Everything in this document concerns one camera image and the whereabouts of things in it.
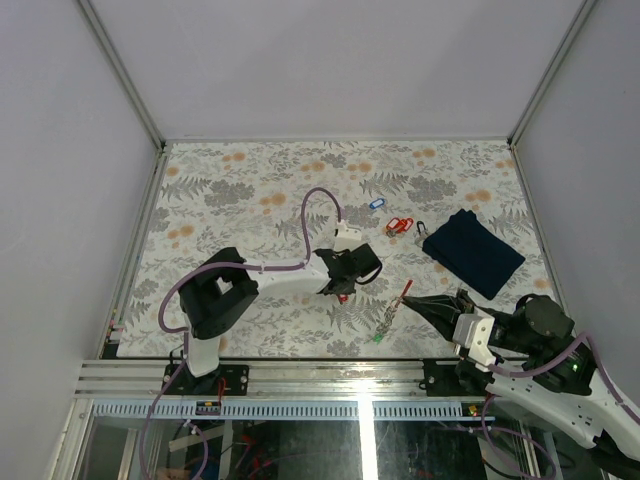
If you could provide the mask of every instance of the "gray wall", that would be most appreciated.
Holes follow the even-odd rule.
[[[640,402],[640,2],[600,2],[519,145],[569,308]]]
[[[0,7],[0,477],[41,478],[153,149],[71,0]]]
[[[93,0],[167,138],[506,137],[582,0]]]

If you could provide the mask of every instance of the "white light strip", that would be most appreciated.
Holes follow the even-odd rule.
[[[362,479],[378,480],[378,457],[376,454],[376,433],[373,422],[373,401],[371,397],[358,399],[360,421],[360,451],[362,454]]]

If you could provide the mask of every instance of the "perforated metal strip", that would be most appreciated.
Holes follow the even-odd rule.
[[[94,414],[119,418],[144,418],[149,400],[98,400]],[[471,420],[463,416],[460,402],[374,402],[376,420]],[[212,408],[201,408],[194,400],[161,400],[153,418],[215,418],[225,420],[358,420],[356,401],[327,402],[260,402],[226,400],[218,414]]]

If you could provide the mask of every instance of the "floral tablecloth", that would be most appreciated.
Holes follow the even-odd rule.
[[[121,357],[166,356],[181,336],[158,327],[158,306],[180,277],[212,254],[236,246],[255,259],[300,258],[300,203],[314,186],[340,200],[384,269],[340,305],[336,297],[259,298],[221,341],[226,357],[443,357],[451,348],[421,317],[400,307],[391,330],[372,341],[390,300],[408,279],[411,295],[466,287],[415,245],[415,227],[384,234],[392,217],[422,220],[431,232],[461,208],[526,257],[493,301],[511,311],[530,292],[552,294],[514,163],[502,141],[177,143],[169,160],[132,297],[124,314]],[[386,205],[371,210],[379,197]],[[335,212],[317,194],[308,209],[314,248],[331,248]],[[184,325],[177,298],[166,319]]]

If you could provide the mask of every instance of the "folded cloth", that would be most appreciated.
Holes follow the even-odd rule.
[[[422,251],[485,298],[493,299],[524,257],[460,210],[427,237]]]

